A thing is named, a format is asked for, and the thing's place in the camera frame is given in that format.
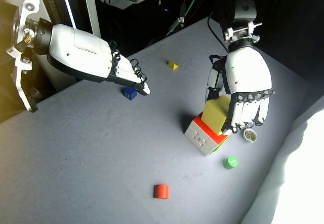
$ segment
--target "white bowl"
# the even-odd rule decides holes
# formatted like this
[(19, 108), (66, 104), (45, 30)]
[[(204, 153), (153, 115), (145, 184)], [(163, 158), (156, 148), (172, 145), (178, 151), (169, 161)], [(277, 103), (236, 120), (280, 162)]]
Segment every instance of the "white bowl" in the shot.
[[(253, 137), (253, 140), (249, 139), (247, 136), (246, 136), (246, 133), (251, 133), (251, 134), (254, 134), (255, 135), (255, 139)], [(253, 129), (246, 129), (244, 132), (243, 132), (243, 138), (248, 141), (248, 142), (251, 142), (251, 143), (254, 143), (257, 139), (258, 139), (258, 135), (257, 133), (253, 130)]]

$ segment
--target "screw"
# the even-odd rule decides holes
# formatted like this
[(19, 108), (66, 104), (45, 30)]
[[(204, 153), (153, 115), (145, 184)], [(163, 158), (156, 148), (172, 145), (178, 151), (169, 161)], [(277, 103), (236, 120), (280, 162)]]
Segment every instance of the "screw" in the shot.
[(27, 9), (29, 11), (34, 11), (35, 10), (35, 6), (33, 4), (27, 4)]
[(22, 58), (22, 61), (23, 61), (24, 63), (30, 63), (30, 59), (29, 59), (29, 58), (26, 58), (26, 57), (23, 57), (23, 58)]

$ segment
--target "robotic arm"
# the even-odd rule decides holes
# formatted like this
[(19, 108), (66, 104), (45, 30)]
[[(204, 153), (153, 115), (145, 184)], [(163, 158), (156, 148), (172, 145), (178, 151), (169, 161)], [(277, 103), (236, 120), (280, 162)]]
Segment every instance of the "robotic arm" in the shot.
[(21, 87), (21, 74), (32, 69), (30, 58), (21, 57), (26, 47), (33, 48), (36, 54), (46, 55), (52, 66), (71, 76), (94, 82), (111, 81), (134, 87), (142, 95), (150, 94), (146, 75), (138, 61), (129, 61), (121, 55), (115, 43), (109, 45), (90, 33), (66, 25), (53, 25), (42, 18), (39, 22), (27, 18), (38, 10), (39, 0), (23, 1), (20, 19), (12, 17), (19, 21), (19, 26), (13, 25), (15, 45), (0, 54), (2, 63), (15, 59), (13, 81), (28, 111), (34, 112), (37, 107)]
[(260, 39), (253, 34), (254, 28), (262, 24), (253, 23), (256, 18), (254, 1), (221, 0), (217, 3), (225, 4), (217, 7), (217, 14), (229, 53), (210, 56), (213, 67), (206, 100), (217, 99), (223, 87), (231, 95), (227, 121), (222, 128), (223, 134), (228, 135), (262, 125), (268, 113), (269, 96), (275, 91), (269, 68), (254, 49), (254, 43)]

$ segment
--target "blue dice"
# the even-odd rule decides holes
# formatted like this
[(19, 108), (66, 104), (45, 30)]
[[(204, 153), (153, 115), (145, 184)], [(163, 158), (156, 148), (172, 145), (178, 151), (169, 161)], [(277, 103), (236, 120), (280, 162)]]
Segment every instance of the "blue dice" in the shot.
[(137, 91), (133, 87), (124, 88), (124, 96), (127, 97), (129, 100), (133, 100), (136, 95)]

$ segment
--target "green cylinder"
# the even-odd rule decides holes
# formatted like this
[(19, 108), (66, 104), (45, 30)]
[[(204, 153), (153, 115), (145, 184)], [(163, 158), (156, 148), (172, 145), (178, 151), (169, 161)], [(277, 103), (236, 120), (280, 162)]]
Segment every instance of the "green cylinder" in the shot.
[(226, 169), (230, 170), (238, 165), (238, 159), (235, 156), (229, 156), (223, 160), (223, 165)]

